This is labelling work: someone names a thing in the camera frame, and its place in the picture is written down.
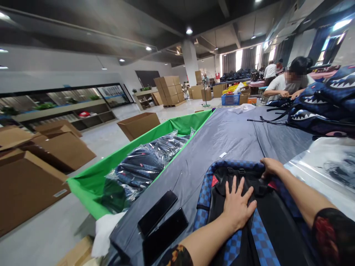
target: white label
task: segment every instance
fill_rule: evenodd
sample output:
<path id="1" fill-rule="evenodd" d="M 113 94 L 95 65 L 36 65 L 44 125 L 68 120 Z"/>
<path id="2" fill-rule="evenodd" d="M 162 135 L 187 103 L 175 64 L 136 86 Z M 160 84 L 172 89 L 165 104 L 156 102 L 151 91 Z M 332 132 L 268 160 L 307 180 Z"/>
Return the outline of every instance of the white label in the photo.
<path id="1" fill-rule="evenodd" d="M 226 155 L 227 153 L 222 153 L 219 157 L 223 158 L 224 155 Z"/>
<path id="2" fill-rule="evenodd" d="M 66 190 L 66 189 L 63 189 L 63 190 L 59 191 L 58 193 L 54 194 L 53 196 L 56 197 L 56 198 L 58 198 L 58 197 L 60 197 L 61 195 L 63 195 L 65 192 L 67 192 L 67 190 Z"/>

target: pallet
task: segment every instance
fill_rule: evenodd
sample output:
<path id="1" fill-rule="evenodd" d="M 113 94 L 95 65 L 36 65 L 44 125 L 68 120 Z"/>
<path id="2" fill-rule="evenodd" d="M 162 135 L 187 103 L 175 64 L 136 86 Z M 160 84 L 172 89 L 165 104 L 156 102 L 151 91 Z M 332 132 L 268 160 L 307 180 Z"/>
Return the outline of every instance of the pallet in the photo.
<path id="1" fill-rule="evenodd" d="M 182 102 L 179 102 L 179 103 L 174 104 L 174 105 L 163 105 L 163 107 L 177 107 L 177 106 L 179 106 L 179 105 L 181 105 L 181 104 L 183 104 L 183 103 L 185 103 L 185 102 L 186 102 L 186 101 L 183 100 Z"/>

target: black phone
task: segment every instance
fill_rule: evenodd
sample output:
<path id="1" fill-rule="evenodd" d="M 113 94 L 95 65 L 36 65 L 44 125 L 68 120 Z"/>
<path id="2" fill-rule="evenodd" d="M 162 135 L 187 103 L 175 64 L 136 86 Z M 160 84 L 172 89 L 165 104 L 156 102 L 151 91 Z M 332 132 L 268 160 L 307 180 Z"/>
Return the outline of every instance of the black phone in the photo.
<path id="1" fill-rule="evenodd" d="M 138 222 L 138 229 L 146 238 L 171 209 L 178 197 L 168 190 Z"/>
<path id="2" fill-rule="evenodd" d="M 180 208 L 151 233 L 142 244 L 144 265 L 152 265 L 187 228 L 188 224 L 185 214 Z"/>

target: floor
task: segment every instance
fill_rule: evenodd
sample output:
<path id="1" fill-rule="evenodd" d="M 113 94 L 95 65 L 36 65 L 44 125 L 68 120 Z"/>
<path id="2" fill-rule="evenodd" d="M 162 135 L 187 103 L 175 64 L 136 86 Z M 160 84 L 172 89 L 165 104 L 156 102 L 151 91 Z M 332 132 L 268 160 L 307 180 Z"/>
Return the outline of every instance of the floor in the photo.
<path id="1" fill-rule="evenodd" d="M 202 107 L 202 100 L 187 100 L 173 108 L 162 105 L 140 111 L 136 104 L 113 109 L 123 120 L 143 112 L 155 112 L 160 122 L 198 110 L 221 107 L 221 98 Z M 73 177 L 102 158 L 129 143 L 117 120 L 83 133 L 82 140 L 97 157 L 69 176 Z M 51 207 L 0 238 L 2 266 L 55 266 L 57 262 L 86 235 L 95 235 L 95 220 L 74 194 L 69 194 Z"/>

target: hand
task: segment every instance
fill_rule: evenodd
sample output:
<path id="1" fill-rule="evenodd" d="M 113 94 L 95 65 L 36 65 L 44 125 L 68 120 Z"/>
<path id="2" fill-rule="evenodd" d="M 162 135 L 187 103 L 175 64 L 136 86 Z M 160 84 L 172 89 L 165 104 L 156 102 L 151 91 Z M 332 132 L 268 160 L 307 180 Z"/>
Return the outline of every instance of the hand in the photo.
<path id="1" fill-rule="evenodd" d="M 290 96 L 288 91 L 279 91 L 279 94 L 282 98 L 286 98 Z"/>
<path id="2" fill-rule="evenodd" d="M 226 200 L 224 202 L 223 213 L 220 217 L 225 219 L 225 224 L 228 225 L 231 234 L 243 228 L 256 209 L 256 200 L 252 201 L 249 206 L 247 206 L 248 200 L 253 193 L 254 188 L 250 187 L 242 197 L 241 193 L 243 191 L 243 185 L 244 177 L 240 180 L 240 184 L 236 192 L 237 177 L 234 176 L 232 191 L 229 193 L 229 184 L 226 182 Z"/>
<path id="3" fill-rule="evenodd" d="M 302 91 L 296 91 L 294 94 L 291 95 L 291 100 L 294 100 L 296 99 L 300 94 L 301 94 Z"/>
<path id="4" fill-rule="evenodd" d="M 278 175 L 280 171 L 285 170 L 282 163 L 271 158 L 263 158 L 260 162 L 265 165 L 265 172 L 261 175 L 261 178 L 266 178 L 269 174 Z"/>

